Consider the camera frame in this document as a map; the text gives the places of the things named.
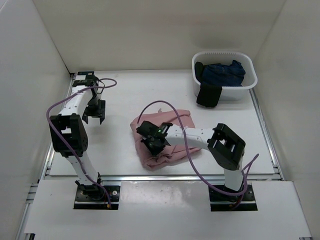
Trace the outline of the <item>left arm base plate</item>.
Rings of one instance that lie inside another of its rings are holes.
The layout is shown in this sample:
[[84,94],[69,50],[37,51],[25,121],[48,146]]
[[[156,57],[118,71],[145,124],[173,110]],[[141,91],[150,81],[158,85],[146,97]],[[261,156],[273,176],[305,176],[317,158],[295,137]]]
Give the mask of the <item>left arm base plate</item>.
[[75,210],[118,210],[121,186],[104,185],[106,193],[97,185],[83,185],[77,180],[73,208]]

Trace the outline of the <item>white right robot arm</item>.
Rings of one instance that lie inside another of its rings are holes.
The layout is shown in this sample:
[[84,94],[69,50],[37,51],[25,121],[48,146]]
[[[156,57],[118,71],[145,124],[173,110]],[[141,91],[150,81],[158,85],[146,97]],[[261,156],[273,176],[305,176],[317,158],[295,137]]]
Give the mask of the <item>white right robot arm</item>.
[[206,184],[218,193],[236,200],[247,190],[247,180],[242,168],[246,143],[227,125],[219,123],[214,128],[186,128],[164,122],[157,126],[143,121],[136,132],[151,153],[157,156],[166,146],[184,145],[186,150],[199,148],[209,151],[217,164],[224,170],[224,189]]

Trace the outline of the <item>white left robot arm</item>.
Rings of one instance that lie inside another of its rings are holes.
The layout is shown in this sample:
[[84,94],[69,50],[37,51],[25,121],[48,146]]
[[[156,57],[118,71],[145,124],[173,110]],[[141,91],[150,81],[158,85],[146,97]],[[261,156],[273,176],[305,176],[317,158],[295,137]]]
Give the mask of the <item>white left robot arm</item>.
[[95,201],[106,196],[105,188],[87,154],[89,140],[83,123],[88,123],[89,117],[98,118],[100,123],[105,119],[106,101],[96,88],[99,81],[93,71],[78,72],[71,88],[76,95],[57,115],[49,117],[54,150],[72,165],[78,176],[78,189]]

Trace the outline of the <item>pink trousers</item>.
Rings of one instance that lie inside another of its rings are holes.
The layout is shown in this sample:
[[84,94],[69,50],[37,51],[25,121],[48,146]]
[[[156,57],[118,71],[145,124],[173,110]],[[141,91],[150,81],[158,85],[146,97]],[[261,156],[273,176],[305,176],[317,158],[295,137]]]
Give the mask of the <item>pink trousers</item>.
[[162,123],[179,125],[179,121],[175,112],[171,110],[167,112],[144,114],[140,118],[140,121],[138,121],[138,118],[135,118],[130,123],[130,128],[135,142],[135,149],[139,160],[145,169],[149,171],[159,170],[166,166],[179,164],[187,157],[184,144],[166,146],[159,155],[153,157],[147,147],[141,142],[142,136],[136,132],[137,125],[141,125],[143,121],[149,121],[156,126],[160,126]]

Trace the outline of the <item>black garment over basket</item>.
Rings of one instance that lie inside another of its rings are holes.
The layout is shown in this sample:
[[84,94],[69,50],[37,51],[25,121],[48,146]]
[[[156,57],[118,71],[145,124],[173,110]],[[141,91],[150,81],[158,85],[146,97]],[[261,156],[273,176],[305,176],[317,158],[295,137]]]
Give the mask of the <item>black garment over basket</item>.
[[209,65],[203,65],[201,62],[195,63],[194,73],[200,83],[196,103],[206,108],[215,108],[222,93],[220,76]]

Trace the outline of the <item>dark blue trousers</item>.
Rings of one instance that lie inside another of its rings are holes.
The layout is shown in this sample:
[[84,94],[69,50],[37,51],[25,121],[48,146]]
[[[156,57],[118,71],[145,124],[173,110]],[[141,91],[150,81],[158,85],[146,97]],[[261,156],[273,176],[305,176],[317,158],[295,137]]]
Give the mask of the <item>dark blue trousers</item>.
[[245,74],[242,64],[233,60],[230,65],[221,63],[205,65],[201,80],[218,87],[241,87]]

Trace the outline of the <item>white plastic basket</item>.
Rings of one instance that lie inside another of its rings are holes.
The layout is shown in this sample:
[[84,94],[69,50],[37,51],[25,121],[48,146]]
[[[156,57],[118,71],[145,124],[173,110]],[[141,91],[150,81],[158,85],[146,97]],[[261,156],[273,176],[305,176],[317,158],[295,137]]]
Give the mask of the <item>white plastic basket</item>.
[[221,88],[220,100],[239,101],[258,83],[252,60],[241,52],[201,51],[193,56],[191,66],[195,96],[205,83]]

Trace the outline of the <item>aluminium table frame rail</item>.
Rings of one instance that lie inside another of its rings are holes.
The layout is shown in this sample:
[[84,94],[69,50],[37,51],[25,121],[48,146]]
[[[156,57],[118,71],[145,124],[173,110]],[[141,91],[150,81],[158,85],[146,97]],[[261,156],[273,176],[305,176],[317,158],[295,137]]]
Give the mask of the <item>aluminium table frame rail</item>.
[[[99,124],[98,120],[90,119],[86,126],[88,155],[107,183],[120,186],[122,182],[202,183],[188,161],[148,171],[137,156],[130,122],[141,111],[155,113],[158,110],[169,111],[172,107],[189,110],[197,128],[225,123],[243,138],[246,143],[244,163],[258,155],[249,174],[251,184],[284,182],[279,179],[270,141],[261,128],[261,116],[256,112],[256,103],[250,92],[242,100],[223,102],[216,109],[209,110],[196,105],[193,76],[189,70],[100,71],[96,75],[117,80],[117,86],[103,93],[105,121]],[[46,175],[40,182],[44,180],[70,181],[76,193],[76,174],[72,165],[57,153],[51,156]]]

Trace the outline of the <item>white front cover board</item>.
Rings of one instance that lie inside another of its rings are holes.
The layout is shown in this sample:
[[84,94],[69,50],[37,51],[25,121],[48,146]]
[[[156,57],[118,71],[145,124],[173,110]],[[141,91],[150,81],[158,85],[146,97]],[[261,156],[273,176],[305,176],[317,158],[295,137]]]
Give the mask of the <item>white front cover board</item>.
[[39,183],[25,227],[37,240],[298,240],[310,237],[292,182],[252,183],[256,211],[211,211],[201,182],[121,183],[117,210],[73,208],[68,180]]

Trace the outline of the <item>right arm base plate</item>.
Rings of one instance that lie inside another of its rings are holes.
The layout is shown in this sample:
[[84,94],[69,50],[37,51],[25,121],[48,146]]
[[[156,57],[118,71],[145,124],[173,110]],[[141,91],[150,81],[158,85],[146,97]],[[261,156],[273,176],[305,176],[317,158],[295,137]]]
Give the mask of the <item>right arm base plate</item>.
[[228,196],[221,194],[212,188],[208,188],[211,212],[249,212],[257,211],[257,203],[253,186],[247,185],[243,196]]

